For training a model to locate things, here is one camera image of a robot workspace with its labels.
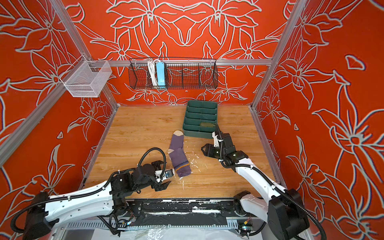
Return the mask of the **green striped sock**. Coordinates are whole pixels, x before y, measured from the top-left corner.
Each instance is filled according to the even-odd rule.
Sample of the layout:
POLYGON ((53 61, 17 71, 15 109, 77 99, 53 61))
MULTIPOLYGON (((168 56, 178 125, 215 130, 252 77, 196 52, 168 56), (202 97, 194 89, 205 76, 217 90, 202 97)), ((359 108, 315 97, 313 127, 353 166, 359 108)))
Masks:
POLYGON ((201 127, 206 127, 206 128, 214 128, 215 124, 214 123, 209 123, 209 122, 201 122, 200 126, 201 127))

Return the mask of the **purple striped sock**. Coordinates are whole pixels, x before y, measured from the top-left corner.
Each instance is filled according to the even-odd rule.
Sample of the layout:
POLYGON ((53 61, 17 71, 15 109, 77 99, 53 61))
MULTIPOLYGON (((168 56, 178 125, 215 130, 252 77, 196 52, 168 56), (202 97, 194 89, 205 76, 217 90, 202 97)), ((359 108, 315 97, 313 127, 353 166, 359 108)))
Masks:
POLYGON ((173 133, 167 152, 179 178, 189 176, 192 173, 190 162, 184 152, 184 134, 182 131, 176 130, 173 133))

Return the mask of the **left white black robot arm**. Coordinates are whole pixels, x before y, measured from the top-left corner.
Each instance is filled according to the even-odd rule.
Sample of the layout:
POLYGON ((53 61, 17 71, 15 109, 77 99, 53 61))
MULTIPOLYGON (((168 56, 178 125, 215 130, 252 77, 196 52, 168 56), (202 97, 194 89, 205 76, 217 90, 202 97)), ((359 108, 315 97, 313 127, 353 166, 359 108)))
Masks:
POLYGON ((63 195, 39 193, 29 206, 14 215, 10 227, 24 240, 35 240, 49 234, 54 226, 108 217, 105 225, 118 234, 118 217, 130 210, 126 198, 147 187, 156 192, 166 190, 174 175, 173 169, 167 169, 164 151, 154 147, 144 153, 137 167, 113 172, 98 185, 63 195))

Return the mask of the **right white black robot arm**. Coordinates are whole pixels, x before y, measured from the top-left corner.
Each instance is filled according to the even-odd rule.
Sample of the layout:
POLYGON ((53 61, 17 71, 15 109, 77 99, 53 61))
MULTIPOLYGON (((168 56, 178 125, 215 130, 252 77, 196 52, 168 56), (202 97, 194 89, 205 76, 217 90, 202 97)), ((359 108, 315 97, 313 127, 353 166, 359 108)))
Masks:
POLYGON ((239 196, 241 209, 245 213, 264 221, 277 240, 299 240, 299 235, 310 227, 310 222, 318 228, 321 239, 327 239, 325 229, 305 208, 296 190, 287 190, 269 178, 254 165, 248 155, 236 150, 230 134, 223 133, 217 123, 214 127, 214 143, 204 145, 201 148, 203 154, 217 159, 224 168, 236 172, 261 195, 260 198, 247 193, 239 196))

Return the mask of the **green compartment tray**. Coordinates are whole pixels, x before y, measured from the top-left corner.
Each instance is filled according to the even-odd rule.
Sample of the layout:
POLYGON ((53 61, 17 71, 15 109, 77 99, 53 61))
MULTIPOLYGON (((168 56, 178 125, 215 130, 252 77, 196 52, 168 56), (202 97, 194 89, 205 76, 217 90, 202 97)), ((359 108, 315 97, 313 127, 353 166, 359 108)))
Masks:
POLYGON ((218 104, 209 101, 190 100, 183 122, 183 132, 187 137, 212 139, 214 128, 201 127, 201 122, 216 124, 218 121, 218 104))

